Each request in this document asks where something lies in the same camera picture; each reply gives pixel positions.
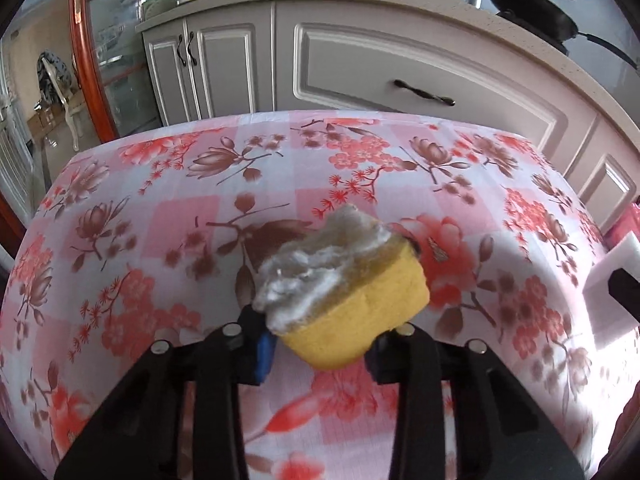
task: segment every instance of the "yellow sponge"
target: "yellow sponge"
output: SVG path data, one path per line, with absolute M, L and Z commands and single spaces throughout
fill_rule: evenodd
M 429 303 L 411 243 L 353 206 L 284 244 L 260 267 L 258 286 L 254 309 L 267 327 L 321 370 L 359 359 Z
M 314 368 L 342 368 L 362 357 L 377 336 L 418 314 L 429 303 L 429 290 L 414 248 L 404 239 L 398 245 L 323 314 L 281 336 L 284 344 Z

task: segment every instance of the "table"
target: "table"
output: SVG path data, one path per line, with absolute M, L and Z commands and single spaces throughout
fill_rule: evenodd
M 420 244 L 431 302 L 414 322 L 487 342 L 592 475 L 640 379 L 637 331 L 594 349 L 580 290 L 605 253 L 596 226 L 527 139 L 379 112 L 217 118 L 76 155 L 28 228 L 0 315 L 0 412 L 18 442 L 52 478 L 154 340 L 234 320 L 265 258 L 345 203 Z M 318 372 L 278 345 L 266 383 L 240 394 L 252 478 L 386 478 L 398 390 L 362 362 Z

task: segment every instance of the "wok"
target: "wok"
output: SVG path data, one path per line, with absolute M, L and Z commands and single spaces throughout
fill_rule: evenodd
M 588 41 L 603 46 L 638 70 L 638 64 L 622 50 L 609 41 L 578 30 L 574 20 L 549 0 L 491 0 L 491 2 L 500 12 L 511 11 L 521 20 L 560 43 L 576 36 L 583 36 Z

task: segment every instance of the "soap foam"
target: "soap foam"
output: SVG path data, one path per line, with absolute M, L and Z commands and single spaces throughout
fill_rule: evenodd
M 287 333 L 344 285 L 356 259 L 375 252 L 392 236 L 383 223 L 354 206 L 338 209 L 323 229 L 284 244 L 260 266 L 254 309 L 266 314 L 273 333 Z

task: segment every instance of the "beige wall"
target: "beige wall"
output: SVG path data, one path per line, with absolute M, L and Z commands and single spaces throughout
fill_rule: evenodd
M 50 0 L 20 21 L 18 36 L 3 43 L 13 90 L 28 120 L 34 115 L 33 105 L 40 100 L 36 64 L 42 51 L 49 49 L 72 71 L 68 0 Z

